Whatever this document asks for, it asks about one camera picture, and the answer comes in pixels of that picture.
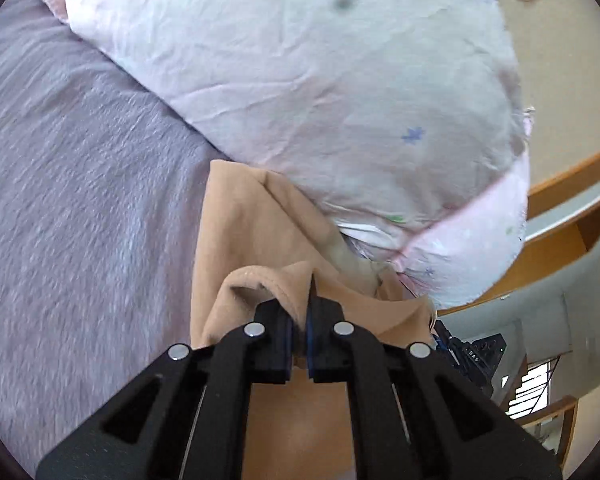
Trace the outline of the pink pillow with tree print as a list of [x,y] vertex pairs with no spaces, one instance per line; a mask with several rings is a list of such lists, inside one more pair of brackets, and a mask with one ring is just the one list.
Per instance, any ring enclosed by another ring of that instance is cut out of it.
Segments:
[[498,0],[42,1],[439,308],[520,254],[532,120]]

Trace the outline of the lavender bed sheet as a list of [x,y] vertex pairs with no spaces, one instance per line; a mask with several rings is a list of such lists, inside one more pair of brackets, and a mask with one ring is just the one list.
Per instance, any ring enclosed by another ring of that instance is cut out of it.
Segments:
[[174,342],[218,152],[50,13],[0,10],[0,438],[27,472]]

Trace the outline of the wooden chair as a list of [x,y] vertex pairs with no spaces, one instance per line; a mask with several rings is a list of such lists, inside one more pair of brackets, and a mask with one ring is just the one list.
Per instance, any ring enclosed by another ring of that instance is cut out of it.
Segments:
[[531,364],[524,356],[517,375],[502,380],[506,395],[501,408],[551,452],[564,469],[576,426],[578,399],[568,394],[552,400],[552,383],[559,363],[560,356]]

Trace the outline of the tan garment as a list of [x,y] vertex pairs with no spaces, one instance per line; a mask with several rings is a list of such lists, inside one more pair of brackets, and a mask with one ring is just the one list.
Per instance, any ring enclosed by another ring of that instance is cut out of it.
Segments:
[[[393,270],[355,255],[286,178],[212,162],[193,274],[193,346],[215,344],[271,298],[302,327],[311,290],[383,342],[406,347],[430,339],[430,301],[412,296]],[[344,479],[353,464],[343,384],[314,384],[296,359],[287,385],[253,388],[244,478]]]

